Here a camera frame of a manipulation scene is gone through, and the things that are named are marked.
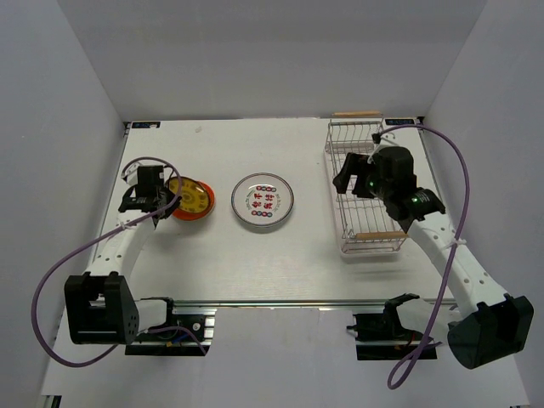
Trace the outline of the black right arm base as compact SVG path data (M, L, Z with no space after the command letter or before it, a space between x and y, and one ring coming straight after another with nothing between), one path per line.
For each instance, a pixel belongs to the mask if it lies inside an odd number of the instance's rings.
M353 321L346 331L354 337L358 361L399 361L416 350L434 307L413 293L349 305Z

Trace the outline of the orange plate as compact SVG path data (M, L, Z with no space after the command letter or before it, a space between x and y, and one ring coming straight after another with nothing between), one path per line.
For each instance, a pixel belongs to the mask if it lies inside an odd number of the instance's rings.
M167 186L174 194L179 194L180 202L173 211L173 216L179 220L196 221L205 218L214 208L213 190L201 181L182 177L179 182L172 177Z

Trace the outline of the white plate red chinese characters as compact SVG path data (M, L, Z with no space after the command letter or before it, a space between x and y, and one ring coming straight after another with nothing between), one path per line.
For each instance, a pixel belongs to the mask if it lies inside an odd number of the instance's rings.
M230 203L242 223L255 229L268 229L288 220L295 196L282 177L273 173L254 173L235 185Z

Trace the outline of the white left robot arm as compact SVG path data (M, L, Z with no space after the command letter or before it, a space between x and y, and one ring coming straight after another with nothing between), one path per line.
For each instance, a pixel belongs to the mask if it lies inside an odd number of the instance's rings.
M116 226L119 232L105 244L81 275L65 283L65 306L71 341L75 344L131 344L151 329L169 339L179 331L179 317L171 313L166 297L134 299L129 282L144 244L159 221L179 203L165 182L163 166L141 166L125 177L129 188L122 196Z

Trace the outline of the brown plate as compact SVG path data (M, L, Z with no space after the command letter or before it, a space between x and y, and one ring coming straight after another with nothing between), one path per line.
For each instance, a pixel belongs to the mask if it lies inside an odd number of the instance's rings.
M201 215L210 206L210 196L204 187L192 178L182 177L178 180L171 177L167 181L168 188L174 193L179 193L181 202L179 212L183 215Z

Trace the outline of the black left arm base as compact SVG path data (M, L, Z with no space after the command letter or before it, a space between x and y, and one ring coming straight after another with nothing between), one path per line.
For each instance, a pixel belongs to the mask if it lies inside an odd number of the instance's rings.
M167 300L164 323L141 331L125 347L126 356L204 357L215 327L215 309Z

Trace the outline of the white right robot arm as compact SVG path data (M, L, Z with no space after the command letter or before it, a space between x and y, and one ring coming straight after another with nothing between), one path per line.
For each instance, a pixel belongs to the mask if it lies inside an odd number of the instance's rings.
M521 351L534 308L527 297L513 297L492 279L467 245L455 236L445 205L432 190L417 184L414 159L401 146L382 147L373 155L349 152L332 183L339 194L378 199L390 218L425 253L445 279L457 308L434 313L434 306L406 293L384 305L379 329L401 339L424 333L450 347L456 359L474 369Z

